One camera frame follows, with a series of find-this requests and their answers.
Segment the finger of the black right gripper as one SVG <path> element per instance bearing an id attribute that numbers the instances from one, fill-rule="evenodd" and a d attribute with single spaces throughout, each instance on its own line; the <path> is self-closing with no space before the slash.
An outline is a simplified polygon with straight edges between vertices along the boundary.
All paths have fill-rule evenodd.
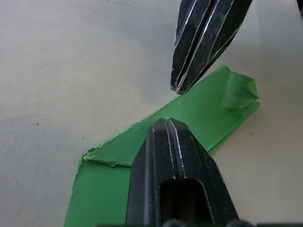
<path id="1" fill-rule="evenodd" d="M 197 38 L 192 57 L 177 88 L 186 93 L 230 45 L 240 29 L 251 0 L 214 0 L 213 9 Z"/>
<path id="2" fill-rule="evenodd" d="M 183 0 L 179 6 L 170 85 L 177 89 L 192 57 L 197 38 L 214 6 L 213 0 Z"/>

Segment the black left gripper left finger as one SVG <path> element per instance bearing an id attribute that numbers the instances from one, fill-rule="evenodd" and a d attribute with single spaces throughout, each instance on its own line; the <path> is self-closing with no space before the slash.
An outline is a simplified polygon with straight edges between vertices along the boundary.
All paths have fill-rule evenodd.
<path id="1" fill-rule="evenodd" d="M 160 118 L 149 127 L 133 160 L 125 223 L 160 227 L 161 186 L 164 182 L 175 179 L 169 131 L 165 119 Z"/>

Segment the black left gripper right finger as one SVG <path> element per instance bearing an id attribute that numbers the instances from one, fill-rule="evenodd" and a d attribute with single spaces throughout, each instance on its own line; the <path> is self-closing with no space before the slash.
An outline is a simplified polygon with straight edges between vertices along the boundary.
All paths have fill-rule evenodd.
<path id="1" fill-rule="evenodd" d="M 176 218 L 189 225 L 226 226 L 239 219 L 213 158 L 188 126 L 168 118 L 178 172 Z"/>

